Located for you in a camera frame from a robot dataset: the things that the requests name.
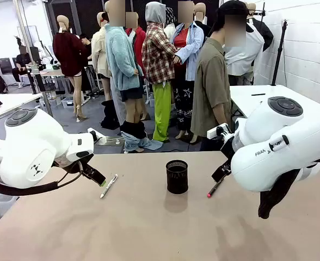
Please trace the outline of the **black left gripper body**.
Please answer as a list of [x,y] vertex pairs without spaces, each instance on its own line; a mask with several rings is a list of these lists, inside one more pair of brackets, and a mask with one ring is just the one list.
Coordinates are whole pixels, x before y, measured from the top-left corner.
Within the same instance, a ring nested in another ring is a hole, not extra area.
[[94,177],[96,170],[89,165],[89,162],[91,161],[93,156],[94,156],[93,154],[90,154],[78,160],[77,165],[78,165],[78,171],[80,174],[86,177]]

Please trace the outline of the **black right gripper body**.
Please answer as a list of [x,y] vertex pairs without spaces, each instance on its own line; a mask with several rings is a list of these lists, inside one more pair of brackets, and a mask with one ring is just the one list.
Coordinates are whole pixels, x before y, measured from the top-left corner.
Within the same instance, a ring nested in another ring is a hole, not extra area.
[[234,140],[234,136],[231,136],[230,138],[225,138],[224,144],[220,149],[222,154],[227,158],[226,164],[229,164],[229,165],[231,164],[231,159],[235,154],[233,145],[232,145],[233,140]]

